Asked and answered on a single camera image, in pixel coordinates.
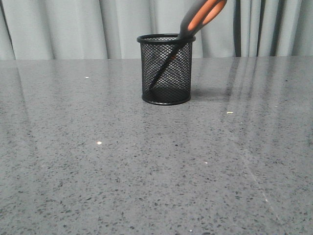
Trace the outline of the grey orange handled scissors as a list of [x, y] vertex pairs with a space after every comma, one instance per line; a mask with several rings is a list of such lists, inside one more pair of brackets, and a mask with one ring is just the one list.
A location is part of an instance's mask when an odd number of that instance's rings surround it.
[[200, 29], [211, 22], [222, 11], [226, 3], [227, 1], [225, 0], [198, 0], [190, 7], [180, 24], [180, 32], [177, 36], [179, 44], [174, 46], [168, 54], [163, 65], [151, 81], [149, 89], [155, 86], [166, 68], [175, 59], [179, 49], [184, 47], [182, 42], [193, 38]]

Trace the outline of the black mesh pen bucket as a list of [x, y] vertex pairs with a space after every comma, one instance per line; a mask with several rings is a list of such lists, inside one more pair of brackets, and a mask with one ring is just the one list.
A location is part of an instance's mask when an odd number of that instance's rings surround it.
[[141, 51], [142, 99], [155, 105], [177, 105], [191, 98], [193, 42], [178, 34], [137, 37]]

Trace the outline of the grey pleated curtain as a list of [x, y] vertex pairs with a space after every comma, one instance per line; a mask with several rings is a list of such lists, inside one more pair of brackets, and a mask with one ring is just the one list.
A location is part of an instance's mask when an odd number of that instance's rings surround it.
[[[191, 0], [3, 0], [1, 60], [134, 59], [136, 38], [178, 33]], [[310, 0], [229, 0], [196, 35], [201, 57], [313, 53]]]

